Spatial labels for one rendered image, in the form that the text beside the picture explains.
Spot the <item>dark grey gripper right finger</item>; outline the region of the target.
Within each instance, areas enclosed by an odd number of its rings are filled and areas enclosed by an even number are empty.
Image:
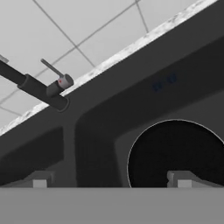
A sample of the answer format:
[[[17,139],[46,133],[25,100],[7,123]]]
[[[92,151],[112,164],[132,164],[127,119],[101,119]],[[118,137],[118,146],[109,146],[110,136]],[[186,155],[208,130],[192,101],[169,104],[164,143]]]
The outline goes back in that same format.
[[[224,185],[201,179],[190,171],[168,171],[168,188],[224,188]]]

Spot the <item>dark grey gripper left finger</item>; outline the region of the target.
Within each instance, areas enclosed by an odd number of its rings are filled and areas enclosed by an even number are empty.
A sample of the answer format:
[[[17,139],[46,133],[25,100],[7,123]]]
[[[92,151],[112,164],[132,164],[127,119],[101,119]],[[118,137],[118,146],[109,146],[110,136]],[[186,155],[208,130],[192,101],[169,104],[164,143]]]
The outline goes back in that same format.
[[[3,185],[3,188],[47,188],[53,184],[54,180],[54,171],[35,171],[24,179]]]

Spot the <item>black round pan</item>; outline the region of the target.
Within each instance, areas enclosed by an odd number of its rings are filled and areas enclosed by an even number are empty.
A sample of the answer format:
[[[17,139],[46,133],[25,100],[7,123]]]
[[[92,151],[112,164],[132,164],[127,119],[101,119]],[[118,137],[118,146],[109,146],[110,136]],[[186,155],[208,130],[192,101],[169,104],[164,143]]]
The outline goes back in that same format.
[[[129,185],[164,188],[169,172],[189,172],[224,186],[224,141],[207,127],[187,120],[151,125],[129,151]]]

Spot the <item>dark grey sink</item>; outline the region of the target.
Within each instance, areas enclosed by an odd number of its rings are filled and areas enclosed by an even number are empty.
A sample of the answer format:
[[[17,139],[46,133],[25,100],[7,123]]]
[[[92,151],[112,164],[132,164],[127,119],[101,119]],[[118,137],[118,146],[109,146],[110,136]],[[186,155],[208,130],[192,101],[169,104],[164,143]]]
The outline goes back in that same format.
[[[0,188],[35,171],[50,187],[130,187],[137,137],[164,120],[187,120],[224,140],[224,0],[201,0],[160,25],[63,95],[0,130]]]

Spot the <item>black tap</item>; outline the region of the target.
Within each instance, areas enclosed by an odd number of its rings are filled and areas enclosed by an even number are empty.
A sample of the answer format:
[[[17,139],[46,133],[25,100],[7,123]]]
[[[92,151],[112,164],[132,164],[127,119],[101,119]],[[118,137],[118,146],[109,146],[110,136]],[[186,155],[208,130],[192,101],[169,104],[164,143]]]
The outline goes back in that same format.
[[[41,62],[59,76],[56,81],[46,86],[28,73],[20,73],[9,66],[8,62],[9,60],[0,54],[0,74],[4,78],[15,83],[20,90],[45,102],[59,112],[63,112],[68,108],[70,101],[68,98],[63,97],[61,93],[74,84],[74,80],[69,74],[61,73],[45,59],[42,59]]]

